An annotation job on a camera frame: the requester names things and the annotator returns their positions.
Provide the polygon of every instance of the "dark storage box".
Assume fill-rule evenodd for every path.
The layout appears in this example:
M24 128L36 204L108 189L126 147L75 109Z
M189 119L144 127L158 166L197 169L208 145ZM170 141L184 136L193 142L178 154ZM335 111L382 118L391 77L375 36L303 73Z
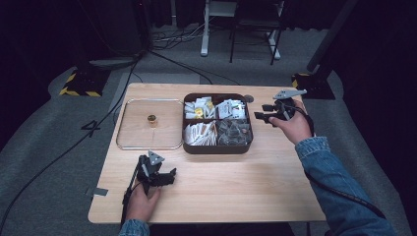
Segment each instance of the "dark storage box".
M218 129L218 125L217 123L219 121L222 121L222 119L218 118L218 112L216 111L216 116L215 119L186 119L185 117L185 104L186 102L193 102L196 101L197 98L202 98L202 97L206 97L206 96L210 96L211 97L211 101L213 103L214 106L218 105L219 103L223 102L226 99L233 99L233 100L241 100L244 104L245 104L245 115L246 115L246 119L244 120L248 125L249 125L249 129L246 130L246 132L248 132L248 136L251 137L251 139L246 142L245 145L236 145L236 146L220 146L219 145L219 132L217 130L217 139L216 139L216 146L191 146L188 145L185 141L185 132L184 130L186 129L186 127L188 125L195 125L198 123L205 123L208 124L209 122L215 120L216 121L216 129ZM248 106L246 104L246 100L245 98L237 93L190 93L188 95L185 96L184 98L184 109L183 109L183 147L184 150L187 153L190 154L239 154L239 153L245 153L246 151L248 151L252 140L254 138L253 136L253 132L252 132L252 126L251 126L251 121L249 118L249 111L248 111Z

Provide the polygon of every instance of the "denim jacket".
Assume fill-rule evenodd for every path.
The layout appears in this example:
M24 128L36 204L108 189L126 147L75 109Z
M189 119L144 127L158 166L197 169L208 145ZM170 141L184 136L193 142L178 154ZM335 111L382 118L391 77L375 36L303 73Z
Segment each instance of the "denim jacket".
M371 202L340 160L330 152L325 137L304 140L295 146L304 170L322 184ZM339 197L312 184L333 235L395 235L390 223L366 207ZM119 236L149 236L148 226L135 219L123 225Z

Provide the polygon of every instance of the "person's left hand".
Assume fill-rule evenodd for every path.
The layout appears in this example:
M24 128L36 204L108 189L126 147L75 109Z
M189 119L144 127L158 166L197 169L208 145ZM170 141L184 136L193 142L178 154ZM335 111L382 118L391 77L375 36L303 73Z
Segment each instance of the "person's left hand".
M158 187L152 197L148 199L148 196L145 194L144 187L142 184L139 185L141 186L137 186L135 188L129 200L126 220L138 219L143 222L148 222L159 199L161 188Z

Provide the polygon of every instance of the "wooden table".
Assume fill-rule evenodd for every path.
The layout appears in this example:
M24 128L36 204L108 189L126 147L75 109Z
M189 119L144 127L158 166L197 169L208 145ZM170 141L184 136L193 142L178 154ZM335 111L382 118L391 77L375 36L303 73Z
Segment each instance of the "wooden table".
M156 150L165 158L159 172L177 168L173 185L164 186L149 222L265 222L322 221L325 216L304 175L301 162L278 128L255 119L263 104L284 88L130 84L124 104L132 98L183 99L191 92L239 93L254 97L248 103L254 140L243 154L188 154ZM97 188L107 195L94 196L89 210L93 223L119 223L122 199L134 168L146 150L122 150L116 145L121 115L101 171Z

